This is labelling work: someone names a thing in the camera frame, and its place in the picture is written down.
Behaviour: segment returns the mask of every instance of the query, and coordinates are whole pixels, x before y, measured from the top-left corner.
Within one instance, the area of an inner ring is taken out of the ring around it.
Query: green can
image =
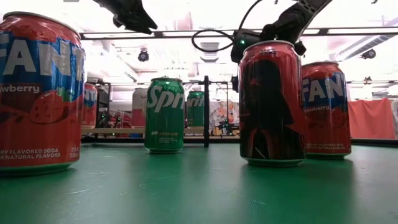
[[[187,126],[199,128],[205,125],[205,92],[190,91],[187,98]]]
[[[145,148],[173,154],[183,148],[184,88],[176,78],[154,78],[147,92]]]

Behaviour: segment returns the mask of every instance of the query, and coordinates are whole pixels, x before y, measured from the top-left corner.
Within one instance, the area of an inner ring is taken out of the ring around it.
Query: green table surface
[[[0,223],[398,223],[398,149],[276,169],[248,166],[238,144],[87,144],[64,172],[0,179]]]

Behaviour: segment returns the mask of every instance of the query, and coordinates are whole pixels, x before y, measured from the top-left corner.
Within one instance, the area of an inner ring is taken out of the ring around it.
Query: sprite logo
[[[182,100],[180,109],[184,109],[184,94],[183,93],[177,93],[174,95],[174,93],[170,91],[162,91],[163,87],[161,86],[155,86],[150,90],[150,98],[152,102],[148,102],[147,108],[153,108],[155,107],[155,113],[159,113],[160,109],[163,107],[168,107],[171,106],[172,108],[177,108],[178,103],[180,102],[180,99]],[[160,92],[160,97],[159,99],[156,96],[156,92]]]
[[[205,98],[202,96],[197,96],[197,98],[191,98],[187,100],[187,106],[192,107],[192,106],[203,106],[203,103],[205,102]]]

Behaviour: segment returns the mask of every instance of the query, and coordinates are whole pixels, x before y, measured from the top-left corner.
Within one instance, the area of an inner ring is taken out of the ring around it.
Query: fanta logo
[[[346,96],[345,78],[340,72],[335,72],[326,79],[303,79],[304,107],[340,105]]]
[[[85,100],[87,101],[96,101],[97,96],[94,90],[85,90]]]
[[[202,96],[197,96],[196,99],[188,99],[187,100],[187,107],[192,107],[192,106],[203,106],[203,103],[205,102],[205,98]]]
[[[0,34],[0,44],[5,44],[0,48],[0,61],[6,61],[0,75],[13,75],[16,67],[23,67],[26,72],[40,70],[40,75],[52,76],[58,69],[66,76],[76,72],[76,80],[82,80],[85,52],[69,42],[14,39],[11,34],[4,33]],[[71,63],[76,63],[76,71],[71,71]]]
[[[148,102],[147,108],[155,107],[155,113],[158,113],[161,108],[171,106],[172,108],[177,108],[178,103],[181,100],[180,109],[184,109],[185,97],[183,93],[177,93],[174,95],[170,91],[162,91],[161,86],[155,86],[150,90],[150,98],[152,102]],[[159,99],[156,96],[156,92],[161,92]]]

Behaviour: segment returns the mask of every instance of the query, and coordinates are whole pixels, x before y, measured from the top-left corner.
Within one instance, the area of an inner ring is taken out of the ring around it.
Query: black cable
[[[244,15],[244,17],[243,17],[243,19],[242,19],[242,21],[241,21],[241,24],[239,25],[238,30],[242,29],[242,26],[243,26],[243,24],[244,24],[244,21],[245,21],[246,18],[248,17],[249,13],[252,11],[252,9],[254,8],[254,6],[256,6],[257,4],[259,4],[259,2],[261,2],[261,1],[262,1],[262,0],[257,0],[252,6],[250,6],[249,10],[248,10],[248,11],[246,12],[246,14]],[[197,35],[203,33],[203,32],[217,32],[217,33],[222,34],[222,35],[224,35],[225,37],[227,37],[229,40],[232,41],[232,43],[230,43],[230,44],[228,44],[227,46],[222,47],[222,48],[220,48],[220,49],[216,49],[216,50],[206,50],[206,49],[203,49],[203,48],[199,47],[199,46],[195,43],[195,37],[196,37]],[[220,30],[215,30],[215,29],[203,29],[203,30],[199,30],[198,32],[196,32],[196,33],[194,33],[194,34],[192,35],[192,37],[191,37],[191,42],[192,42],[192,45],[193,45],[196,49],[198,49],[198,50],[200,50],[200,51],[202,51],[202,52],[214,53],[214,52],[219,52],[219,51],[221,51],[221,50],[228,49],[230,46],[232,46],[232,45],[234,44],[234,39],[233,39],[233,37],[231,37],[230,35],[226,34],[226,33],[223,32],[223,31],[220,31]]]

